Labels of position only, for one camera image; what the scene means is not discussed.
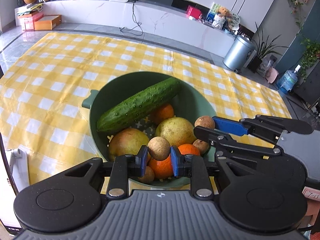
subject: red box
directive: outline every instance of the red box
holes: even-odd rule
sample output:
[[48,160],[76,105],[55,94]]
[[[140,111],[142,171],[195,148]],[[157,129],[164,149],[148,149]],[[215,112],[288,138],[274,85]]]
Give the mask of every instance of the red box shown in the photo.
[[35,29],[35,22],[40,20],[43,17],[43,13],[37,13],[33,15],[32,17],[25,18],[22,22],[22,30],[34,30]]
[[202,12],[199,9],[194,8],[189,5],[188,10],[187,10],[187,16],[188,16],[188,18],[189,18],[189,16],[192,16],[192,17],[196,18],[196,20],[199,20],[202,17]]

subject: ivy plant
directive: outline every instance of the ivy plant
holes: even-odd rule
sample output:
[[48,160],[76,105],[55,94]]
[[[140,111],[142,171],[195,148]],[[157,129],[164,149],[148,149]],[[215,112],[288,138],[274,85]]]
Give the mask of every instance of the ivy plant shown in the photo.
[[312,67],[317,59],[320,58],[320,43],[304,37],[301,44],[306,46],[306,50],[303,52],[300,61],[301,69],[299,75],[302,76],[303,81],[305,82],[307,78],[306,70]]
[[302,30],[303,19],[305,18],[301,15],[301,6],[303,3],[299,2],[299,0],[288,0],[288,3],[290,8],[292,8],[291,14],[295,15],[296,25]]

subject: green bowl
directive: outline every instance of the green bowl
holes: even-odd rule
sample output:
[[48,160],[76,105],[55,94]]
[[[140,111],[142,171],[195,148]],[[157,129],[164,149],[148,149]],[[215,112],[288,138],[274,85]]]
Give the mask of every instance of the green bowl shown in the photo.
[[[134,94],[163,81],[171,76],[157,72],[133,72],[115,78],[100,91],[91,90],[91,95],[82,103],[82,107],[90,109],[89,125],[92,139],[98,152],[109,161],[108,137],[97,132],[97,121],[100,116]],[[202,115],[215,116],[216,113],[204,96],[192,86],[181,82],[181,91],[170,102],[178,117],[189,120],[192,124]],[[214,160],[215,148],[211,147],[204,158]],[[155,188],[176,188],[190,183],[188,178],[172,178],[163,181],[155,180],[150,184],[138,184]]]

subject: white wall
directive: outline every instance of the white wall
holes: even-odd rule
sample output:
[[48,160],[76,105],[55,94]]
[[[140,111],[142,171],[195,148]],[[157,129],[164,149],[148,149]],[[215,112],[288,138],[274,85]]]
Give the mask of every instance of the white wall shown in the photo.
[[[303,5],[301,8],[301,14],[307,17],[314,2],[315,0],[309,0],[308,3]],[[289,7],[288,0],[274,0],[261,23],[265,37],[270,35],[272,40],[281,34],[281,37],[276,40],[276,43],[280,46],[288,47],[299,31],[298,26],[295,24],[296,20],[294,15],[291,14],[291,10],[292,9]],[[276,51],[284,54],[286,50],[286,48],[278,48]]]
[[18,6],[18,0],[0,0],[0,22],[2,28],[15,20],[14,9]]

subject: blue gripper pad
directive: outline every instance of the blue gripper pad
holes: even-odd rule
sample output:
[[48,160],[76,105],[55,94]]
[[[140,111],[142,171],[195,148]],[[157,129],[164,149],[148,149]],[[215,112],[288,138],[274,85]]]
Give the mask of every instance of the blue gripper pad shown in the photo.
[[142,157],[141,157],[141,165],[140,165],[140,177],[143,177],[145,172],[146,172],[146,166],[147,166],[147,160],[148,160],[148,147],[144,147],[143,149],[143,154],[142,154]]
[[171,156],[171,165],[173,168],[173,174],[174,176],[178,176],[178,157],[177,157],[176,151],[172,146],[170,147],[170,156]]
[[243,136],[245,134],[249,134],[248,129],[245,128],[240,122],[232,121],[229,119],[221,118],[214,116],[212,117],[214,123],[216,125],[216,129],[226,132],[232,133],[238,136]]

